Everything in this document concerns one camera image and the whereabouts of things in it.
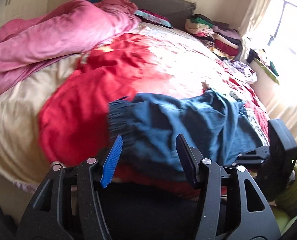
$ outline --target rumpled blanket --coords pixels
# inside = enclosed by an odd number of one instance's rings
[[[71,0],[49,14],[0,28],[0,94],[63,56],[86,52],[138,25],[128,0]]]
[[[175,146],[179,134],[204,157],[227,167],[239,153],[263,145],[244,102],[214,90],[186,99],[139,93],[109,108],[111,139],[123,137],[120,160],[157,179],[186,181]]]

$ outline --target stack of clothes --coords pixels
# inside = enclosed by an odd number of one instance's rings
[[[240,52],[241,36],[228,24],[214,22],[202,14],[186,19],[185,29],[221,60],[234,59]]]

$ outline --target white curtain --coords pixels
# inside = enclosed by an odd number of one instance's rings
[[[255,61],[250,66],[257,75],[257,82],[252,87],[268,116],[282,119],[297,143],[297,86],[285,83],[279,86]]]
[[[243,51],[240,60],[244,61],[247,53],[250,50],[250,40],[252,33],[256,30],[261,23],[267,7],[271,0],[251,0],[247,9],[246,15],[239,28],[239,33],[242,37]]]

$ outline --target patterned fabric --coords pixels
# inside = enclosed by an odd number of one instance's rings
[[[143,21],[149,21],[153,24],[159,24],[164,27],[173,28],[173,26],[165,20],[163,17],[157,16],[157,14],[153,15],[152,13],[148,13],[147,11],[137,10],[134,13],[136,16],[139,16]]]

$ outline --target red bedspread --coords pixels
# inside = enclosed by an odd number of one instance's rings
[[[109,102],[124,96],[131,100],[139,92],[193,97],[203,93],[202,81],[219,92],[241,95],[267,137],[267,116],[253,90],[236,80],[230,69],[203,48],[198,51],[126,33],[112,44],[84,54],[77,70],[40,112],[40,145],[49,161],[77,165],[107,146]],[[194,192],[186,182],[151,179],[125,164],[118,165],[115,177],[155,185],[178,195]]]

